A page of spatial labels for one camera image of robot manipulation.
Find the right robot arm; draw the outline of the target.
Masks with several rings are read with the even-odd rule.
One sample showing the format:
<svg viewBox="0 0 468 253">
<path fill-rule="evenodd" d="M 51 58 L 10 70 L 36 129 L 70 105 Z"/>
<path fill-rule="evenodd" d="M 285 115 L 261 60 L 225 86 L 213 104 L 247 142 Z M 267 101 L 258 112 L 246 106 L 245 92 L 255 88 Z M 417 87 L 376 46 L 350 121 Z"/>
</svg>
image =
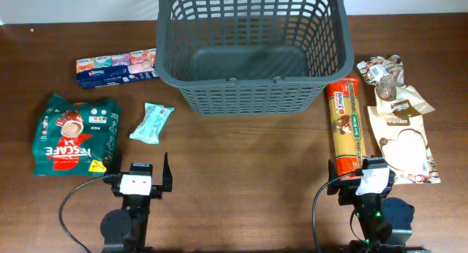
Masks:
<svg viewBox="0 0 468 253">
<path fill-rule="evenodd" d="M 339 205 L 353 207 L 363 237 L 350 242 L 351 252 L 427 252 L 422 246 L 408 246 L 412 236 L 415 207 L 389 197 L 395 173 L 382 157 L 368 158 L 349 176 L 338 174 L 328 162 L 327 194 L 338 195 Z"/>
</svg>

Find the beige rice pouch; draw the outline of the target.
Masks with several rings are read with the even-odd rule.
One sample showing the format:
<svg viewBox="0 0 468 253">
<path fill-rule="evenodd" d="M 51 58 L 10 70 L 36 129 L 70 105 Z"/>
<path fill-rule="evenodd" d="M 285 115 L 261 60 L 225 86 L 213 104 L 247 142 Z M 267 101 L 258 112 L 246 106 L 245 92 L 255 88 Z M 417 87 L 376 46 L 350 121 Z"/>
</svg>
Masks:
<svg viewBox="0 0 468 253">
<path fill-rule="evenodd" d="M 375 106 L 367 107 L 372 132 L 396 184 L 439 184 L 422 115 L 386 118 Z"/>
</svg>

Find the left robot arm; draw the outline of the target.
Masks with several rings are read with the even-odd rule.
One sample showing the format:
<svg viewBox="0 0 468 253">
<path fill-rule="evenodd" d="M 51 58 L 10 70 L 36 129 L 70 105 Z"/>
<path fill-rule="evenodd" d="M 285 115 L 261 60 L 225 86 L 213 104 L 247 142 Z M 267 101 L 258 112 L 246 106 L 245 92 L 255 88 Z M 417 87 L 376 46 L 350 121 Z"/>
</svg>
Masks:
<svg viewBox="0 0 468 253">
<path fill-rule="evenodd" d="M 153 184 L 152 175 L 153 165 L 139 162 L 133 162 L 127 172 L 105 174 L 104 182 L 110 185 L 115 197 L 122 199 L 122 205 L 107 213 L 101 221 L 103 252 L 153 251 L 146 245 L 151 201 L 161 200 L 162 195 L 173 188 L 168 154 L 164 156 L 161 184 Z"/>
</svg>

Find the Kleenex tissue multipack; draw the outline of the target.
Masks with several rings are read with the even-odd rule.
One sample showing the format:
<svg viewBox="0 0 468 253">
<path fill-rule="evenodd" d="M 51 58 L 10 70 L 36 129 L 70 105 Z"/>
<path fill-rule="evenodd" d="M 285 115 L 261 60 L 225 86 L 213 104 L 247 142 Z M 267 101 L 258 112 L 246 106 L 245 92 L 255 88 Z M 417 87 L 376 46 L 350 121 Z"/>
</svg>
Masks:
<svg viewBox="0 0 468 253">
<path fill-rule="evenodd" d="M 114 86 L 158 78 L 156 48 L 76 61 L 76 81 L 84 89 Z"/>
</svg>

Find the light teal snack wrapper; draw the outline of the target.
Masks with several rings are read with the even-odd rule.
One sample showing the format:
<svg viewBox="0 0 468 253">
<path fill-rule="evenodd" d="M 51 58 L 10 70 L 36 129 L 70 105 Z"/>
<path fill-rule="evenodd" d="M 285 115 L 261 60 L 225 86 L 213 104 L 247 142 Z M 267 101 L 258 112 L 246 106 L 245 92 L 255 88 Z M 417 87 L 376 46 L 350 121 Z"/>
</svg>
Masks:
<svg viewBox="0 0 468 253">
<path fill-rule="evenodd" d="M 175 108 L 148 102 L 145 103 L 144 108 L 144 118 L 135 131 L 129 135 L 129 138 L 151 145 L 158 145 L 159 134 Z"/>
</svg>

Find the green Nescafe coffee bag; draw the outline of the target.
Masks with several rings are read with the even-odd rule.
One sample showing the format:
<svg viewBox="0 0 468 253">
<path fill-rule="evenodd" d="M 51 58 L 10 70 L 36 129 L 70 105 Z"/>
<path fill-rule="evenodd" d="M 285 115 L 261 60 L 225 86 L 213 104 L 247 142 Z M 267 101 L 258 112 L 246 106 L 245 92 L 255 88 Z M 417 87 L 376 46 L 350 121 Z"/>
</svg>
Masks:
<svg viewBox="0 0 468 253">
<path fill-rule="evenodd" d="M 35 176 L 101 176 L 111 170 L 121 108 L 111 99 L 69 102 L 58 94 L 37 122 Z"/>
</svg>

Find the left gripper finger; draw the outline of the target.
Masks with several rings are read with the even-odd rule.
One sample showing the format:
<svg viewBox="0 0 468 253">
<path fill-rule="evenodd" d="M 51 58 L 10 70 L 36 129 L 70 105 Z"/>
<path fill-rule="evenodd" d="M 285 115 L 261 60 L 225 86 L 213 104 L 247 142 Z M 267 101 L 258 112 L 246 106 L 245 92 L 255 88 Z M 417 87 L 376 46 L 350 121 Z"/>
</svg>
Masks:
<svg viewBox="0 0 468 253">
<path fill-rule="evenodd" d="M 168 161 L 168 152 L 165 153 L 163 171 L 162 171 L 162 191 L 172 192 L 173 176 Z"/>
<path fill-rule="evenodd" d="M 120 150 L 115 152 L 110 165 L 107 167 L 108 174 L 119 174 L 121 172 L 122 153 Z"/>
</svg>

